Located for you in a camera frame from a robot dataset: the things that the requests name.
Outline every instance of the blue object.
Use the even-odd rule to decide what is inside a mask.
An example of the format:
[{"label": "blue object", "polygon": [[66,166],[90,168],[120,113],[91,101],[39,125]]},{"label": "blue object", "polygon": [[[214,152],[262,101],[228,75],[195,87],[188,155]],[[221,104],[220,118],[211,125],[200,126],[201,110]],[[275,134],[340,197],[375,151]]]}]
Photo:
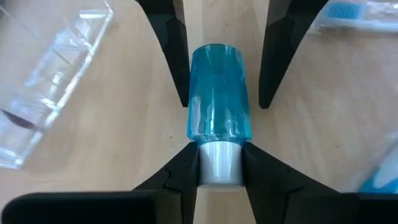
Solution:
[{"label": "blue object", "polygon": [[325,17],[335,19],[359,19],[362,18],[364,4],[352,2],[331,2],[325,10]]},{"label": "blue object", "polygon": [[251,139],[245,72],[236,48],[209,44],[193,53],[187,135],[199,145]]}]

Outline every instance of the wooden table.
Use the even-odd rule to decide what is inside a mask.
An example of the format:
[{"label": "wooden table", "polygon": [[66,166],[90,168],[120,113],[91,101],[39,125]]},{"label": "wooden table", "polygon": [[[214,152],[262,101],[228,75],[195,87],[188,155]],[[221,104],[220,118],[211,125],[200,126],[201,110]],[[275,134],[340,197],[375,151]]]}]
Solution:
[{"label": "wooden table", "polygon": [[[183,148],[188,111],[145,14],[115,12],[91,67],[22,170],[0,169],[0,208],[28,192],[131,190]],[[258,106],[267,4],[185,1],[190,54],[207,43],[244,55],[257,146],[337,190],[355,189],[398,127],[398,40],[307,35],[271,108]],[[244,190],[198,190],[195,223],[254,223]]]}]

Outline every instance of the blue liquid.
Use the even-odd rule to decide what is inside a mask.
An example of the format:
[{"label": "blue liquid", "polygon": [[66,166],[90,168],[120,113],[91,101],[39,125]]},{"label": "blue liquid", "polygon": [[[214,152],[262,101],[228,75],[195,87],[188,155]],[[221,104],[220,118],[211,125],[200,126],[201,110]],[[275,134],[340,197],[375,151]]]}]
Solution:
[{"label": "blue liquid", "polygon": [[193,53],[187,135],[199,145],[251,139],[248,93],[242,55],[223,44]]}]

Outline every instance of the white bottle cap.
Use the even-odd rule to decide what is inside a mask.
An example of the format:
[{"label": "white bottle cap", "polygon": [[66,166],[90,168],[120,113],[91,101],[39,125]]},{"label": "white bottle cap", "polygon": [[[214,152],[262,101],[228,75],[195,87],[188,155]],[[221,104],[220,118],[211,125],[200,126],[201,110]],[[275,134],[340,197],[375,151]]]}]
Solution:
[{"label": "white bottle cap", "polygon": [[199,186],[214,191],[235,191],[243,186],[242,147],[228,141],[199,146]]}]

